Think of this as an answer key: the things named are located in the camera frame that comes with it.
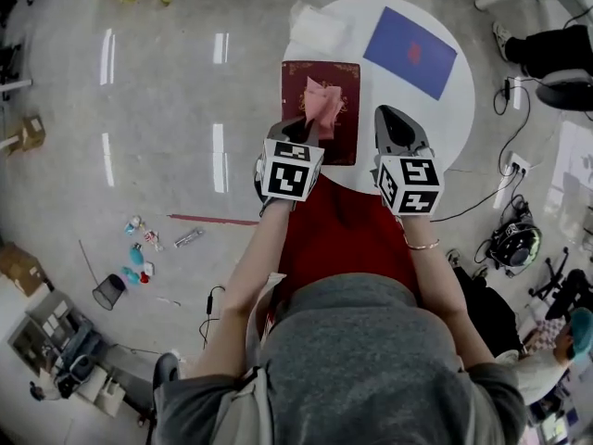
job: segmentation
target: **concrete floor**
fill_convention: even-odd
[[[251,170],[262,138],[280,119],[279,70],[295,1],[173,0],[163,6],[158,0],[35,0],[13,12],[5,40],[24,43],[23,75],[33,77],[34,86],[6,106],[7,123],[37,112],[47,138],[35,151],[2,157],[2,235],[37,256],[55,285],[114,341],[146,350],[201,350],[197,328],[208,292],[227,280],[253,228],[205,225],[203,238],[175,249],[172,242],[196,224],[167,216],[258,218]],[[303,1],[324,6],[334,0]],[[496,189],[498,153],[525,116],[524,95],[519,108],[509,107],[502,117],[492,109],[504,77],[519,74],[499,58],[492,21],[526,36],[561,27],[568,15],[548,1],[516,0],[486,13],[473,0],[408,1],[449,28],[475,83],[473,130],[446,173],[437,213],[444,217]],[[228,43],[222,64],[213,64],[217,38]],[[527,87],[533,94],[535,87]],[[593,187],[593,163],[586,163],[593,153],[591,122],[544,107],[534,95],[531,102],[529,122],[511,148],[536,165],[518,192],[544,232],[543,246],[525,273],[509,279],[492,272],[489,278],[517,311],[548,255],[555,258],[568,246],[570,265],[588,264],[579,247]],[[223,157],[213,155],[212,140],[213,127],[221,126],[223,149],[217,151]],[[477,267],[478,245],[498,225],[506,191],[437,227],[444,249],[459,248],[468,271]],[[123,228],[134,214],[159,231],[166,249],[145,248],[156,266],[154,280],[131,288],[105,311],[91,295],[94,280],[79,240],[99,280],[117,273],[130,264],[132,239]]]

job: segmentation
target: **bracelet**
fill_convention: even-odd
[[[435,248],[436,246],[438,246],[439,242],[441,242],[441,240],[437,239],[436,242],[433,242],[432,244],[427,244],[426,246],[411,246],[410,244],[408,244],[408,239],[406,239],[406,245],[410,250],[428,250],[430,248]]]

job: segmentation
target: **trash can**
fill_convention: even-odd
[[[96,302],[105,310],[113,310],[113,306],[125,289],[126,285],[123,283],[123,280],[112,273],[93,290],[93,297],[95,297]]]

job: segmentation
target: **black pants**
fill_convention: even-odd
[[[517,335],[515,313],[506,301],[492,288],[486,286],[486,280],[475,280],[461,268],[453,269],[460,281],[467,311],[475,329],[496,358],[508,350],[521,350],[523,344]]]
[[[557,70],[586,70],[593,75],[593,51],[584,25],[537,33],[525,40],[511,38],[505,54],[538,79]]]

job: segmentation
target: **pink paper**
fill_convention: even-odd
[[[343,106],[341,87],[323,87],[311,78],[307,78],[305,115],[307,122],[315,119],[319,123],[320,140],[334,139],[335,119]]]

